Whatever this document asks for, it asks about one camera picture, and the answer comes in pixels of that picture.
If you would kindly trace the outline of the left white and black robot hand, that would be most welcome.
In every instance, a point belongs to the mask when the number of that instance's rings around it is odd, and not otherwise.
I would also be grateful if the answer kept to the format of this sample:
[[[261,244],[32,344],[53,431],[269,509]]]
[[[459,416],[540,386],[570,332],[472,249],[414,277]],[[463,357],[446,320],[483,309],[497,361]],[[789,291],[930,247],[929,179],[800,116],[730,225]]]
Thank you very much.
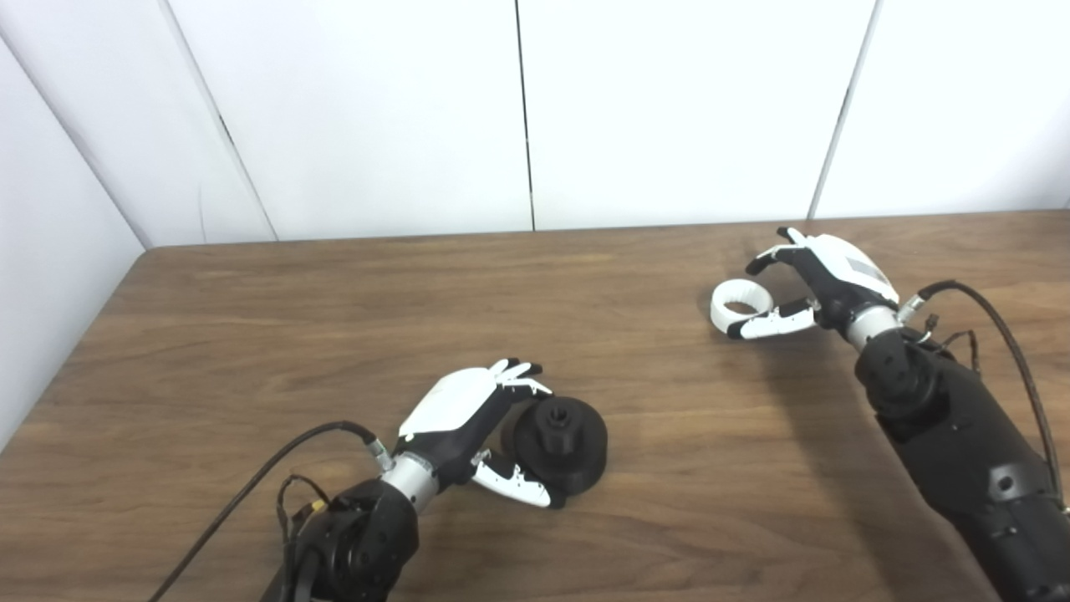
[[[439,379],[399,427],[394,466],[382,480],[421,513],[448,487],[469,482],[513,500],[562,509],[566,497],[518,462],[485,448],[513,405],[554,396],[536,380],[542,366],[501,359]]]

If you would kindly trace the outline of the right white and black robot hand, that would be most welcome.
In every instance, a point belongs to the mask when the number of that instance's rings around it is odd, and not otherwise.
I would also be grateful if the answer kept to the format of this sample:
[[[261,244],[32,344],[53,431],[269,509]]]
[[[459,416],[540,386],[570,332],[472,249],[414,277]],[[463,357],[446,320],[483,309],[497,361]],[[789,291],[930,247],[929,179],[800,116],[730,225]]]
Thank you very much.
[[[761,339],[819,327],[838,331],[853,348],[902,327],[899,295],[873,260],[849,241],[832,235],[807,236],[792,227],[778,228],[786,244],[756,254],[746,274],[756,277],[771,264],[796,271],[810,293],[776,304],[764,287],[750,279],[727,279],[710,294],[710,323],[731,339]]]

